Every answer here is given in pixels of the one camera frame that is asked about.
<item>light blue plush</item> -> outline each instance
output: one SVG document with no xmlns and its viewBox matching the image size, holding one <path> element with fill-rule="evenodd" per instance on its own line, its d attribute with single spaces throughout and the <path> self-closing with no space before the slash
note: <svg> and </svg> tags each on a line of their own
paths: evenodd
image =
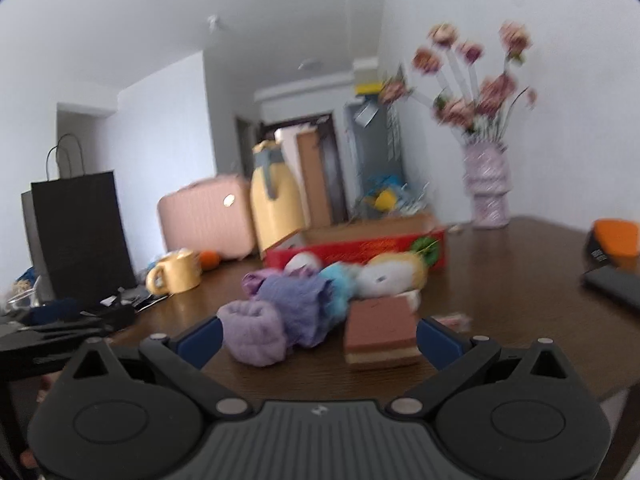
<svg viewBox="0 0 640 480">
<path fill-rule="evenodd" d="M 320 271 L 320 276 L 331 280 L 333 285 L 331 301 L 325 307 L 330 329 L 347 319 L 349 301 L 356 293 L 356 281 L 352 277 L 350 267 L 336 263 Z"/>
</svg>

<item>table leg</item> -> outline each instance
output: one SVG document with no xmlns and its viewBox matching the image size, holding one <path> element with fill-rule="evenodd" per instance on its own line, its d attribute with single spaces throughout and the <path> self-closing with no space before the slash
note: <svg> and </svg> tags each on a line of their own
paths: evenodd
<svg viewBox="0 0 640 480">
<path fill-rule="evenodd" d="M 596 480 L 622 480 L 640 455 L 640 384 L 629 389 L 609 452 Z"/>
</svg>

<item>bouquet of flowers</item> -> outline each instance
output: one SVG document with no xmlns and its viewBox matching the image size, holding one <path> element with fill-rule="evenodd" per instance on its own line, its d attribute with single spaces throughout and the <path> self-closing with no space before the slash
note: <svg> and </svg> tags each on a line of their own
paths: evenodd
<svg viewBox="0 0 640 480">
<path fill-rule="evenodd" d="M 433 117 L 439 124 L 446 124 L 455 132 L 460 132 L 456 138 L 463 144 L 488 141 L 498 144 L 504 150 L 504 134 L 514 105 L 525 94 L 532 108 L 537 99 L 536 91 L 526 87 L 509 103 L 518 87 L 516 78 L 509 70 L 510 64 L 524 63 L 524 51 L 531 46 L 529 33 L 524 25 L 505 22 L 500 28 L 500 41 L 505 49 L 504 67 L 499 76 L 486 77 L 481 85 L 478 85 L 476 62 L 484 54 L 484 46 L 474 41 L 456 43 L 458 30 L 450 23 L 435 25 L 430 30 L 428 39 L 431 40 L 432 46 L 419 47 L 412 65 L 423 75 L 434 75 L 442 86 L 442 91 L 432 102 L 425 102 L 423 95 L 407 86 L 400 67 L 396 76 L 385 81 L 379 95 L 381 104 L 392 104 L 398 99 L 411 96 L 431 106 Z M 449 61 L 462 95 L 454 94 L 442 73 L 443 62 L 438 50 Z M 468 81 L 453 53 L 454 50 L 467 66 Z"/>
</svg>

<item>pink suitcase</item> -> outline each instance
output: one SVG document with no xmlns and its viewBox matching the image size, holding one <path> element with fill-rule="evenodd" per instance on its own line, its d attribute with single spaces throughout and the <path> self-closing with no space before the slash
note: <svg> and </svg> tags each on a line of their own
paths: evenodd
<svg viewBox="0 0 640 480">
<path fill-rule="evenodd" d="M 168 251 L 216 251 L 223 260 L 242 259 L 256 244 L 249 184 L 238 175 L 194 182 L 158 202 Z"/>
</svg>

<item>yellow thermos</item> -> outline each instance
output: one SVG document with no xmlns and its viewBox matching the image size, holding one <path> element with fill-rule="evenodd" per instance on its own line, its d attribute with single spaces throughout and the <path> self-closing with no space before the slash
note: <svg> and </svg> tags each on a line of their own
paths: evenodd
<svg viewBox="0 0 640 480">
<path fill-rule="evenodd" d="M 260 252 L 305 227 L 296 178 L 284 162 L 279 143 L 265 140 L 254 147 L 251 206 Z"/>
</svg>

